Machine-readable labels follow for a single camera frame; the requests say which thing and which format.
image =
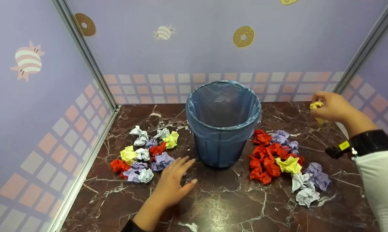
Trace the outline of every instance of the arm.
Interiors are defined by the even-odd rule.
[[[163,212],[194,188],[197,179],[183,187],[180,185],[182,176],[195,162],[195,159],[187,160],[188,157],[178,158],[163,171],[154,193],[145,201],[135,217],[128,221],[122,232],[154,231]]]
[[[313,101],[317,100],[322,100],[324,106],[312,110],[311,114],[318,118],[342,123],[350,138],[378,129],[372,120],[353,108],[338,94],[319,92],[313,96]],[[381,231],[388,231],[388,151],[356,157],[354,162],[362,178],[370,208]]]

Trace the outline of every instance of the dark brown marble surface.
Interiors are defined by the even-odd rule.
[[[268,185],[249,179],[249,157],[254,149],[248,141],[240,160],[229,169],[216,170],[198,160],[185,176],[197,178],[196,187],[178,205],[163,214],[156,231],[189,232],[185,223],[196,223],[199,232],[266,231],[378,231],[377,222],[364,196],[356,166],[347,158],[332,160],[326,146],[344,141],[334,124],[319,127],[302,102],[263,103],[258,124],[267,132],[301,133],[300,155],[318,162],[331,176],[328,191],[310,208],[299,206],[291,193],[291,176],[282,174]],[[135,138],[135,125],[155,135],[157,128],[178,131],[178,146],[172,157],[198,158],[184,105],[123,106],[85,183],[64,222],[63,232],[119,232],[150,196],[160,174],[148,184],[132,184],[113,174],[110,162]]]

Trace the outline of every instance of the trash bin rim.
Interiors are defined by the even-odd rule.
[[[235,131],[235,130],[238,130],[238,129],[241,129],[241,128],[244,128],[248,125],[250,125],[251,123],[253,123],[258,117],[259,115],[261,115],[261,103],[258,104],[258,109],[259,109],[259,112],[260,113],[257,113],[255,115],[253,115],[253,120],[250,120],[249,122],[247,123],[241,123],[240,125],[233,125],[233,126],[230,126],[230,127],[214,127],[214,126],[210,126],[210,125],[207,125],[203,122],[201,122],[196,116],[194,116],[194,114],[190,111],[187,110],[187,103],[190,99],[192,99],[192,95],[193,93],[195,93],[197,90],[199,90],[200,88],[202,87],[206,87],[207,85],[211,85],[211,84],[216,84],[216,83],[225,83],[225,84],[232,84],[232,85],[237,85],[241,88],[245,88],[246,90],[250,91],[253,96],[258,100],[258,97],[257,95],[254,93],[254,91],[252,91],[251,89],[245,87],[244,85],[240,84],[239,82],[237,81],[213,81],[213,82],[208,82],[198,88],[196,88],[187,98],[187,102],[186,102],[186,111],[191,115],[191,117],[198,123],[200,123],[202,126],[205,126],[206,128],[209,128],[209,129],[213,129],[215,131]]]

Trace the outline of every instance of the blue trash bin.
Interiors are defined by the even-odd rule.
[[[216,168],[235,164],[261,119],[260,100],[236,81],[198,87],[188,97],[185,110],[200,159]]]

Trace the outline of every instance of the red crumpled paper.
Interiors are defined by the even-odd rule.
[[[273,154],[278,155],[281,159],[285,160],[289,157],[288,151],[279,143],[272,143],[267,147]]]
[[[250,179],[255,179],[263,182],[264,185],[272,181],[272,177],[280,176],[280,168],[276,165],[274,155],[286,160],[292,156],[298,157],[298,163],[303,166],[304,158],[296,154],[289,153],[284,147],[278,143],[270,144],[272,137],[263,130],[254,130],[255,139],[253,142],[258,144],[250,155]]]
[[[256,138],[253,140],[253,142],[258,145],[263,145],[263,146],[268,145],[272,140],[272,137],[262,129],[255,129],[254,136]]]
[[[155,155],[163,154],[163,152],[166,150],[166,142],[163,142],[159,146],[150,147],[150,154],[151,154],[151,160],[154,162]]]
[[[273,177],[280,176],[280,168],[275,164],[275,160],[264,159],[263,165],[269,175]]]
[[[122,173],[125,171],[128,171],[128,169],[131,168],[128,164],[126,164],[124,161],[122,161],[120,159],[115,159],[112,162],[110,162],[110,164],[112,167],[112,171],[114,173],[120,173],[120,175],[119,175],[120,177],[126,177],[126,176],[122,175]]]
[[[263,182],[264,185],[271,182],[271,176],[269,176],[266,172],[262,172],[260,169],[253,169],[250,172],[250,179],[255,179]]]

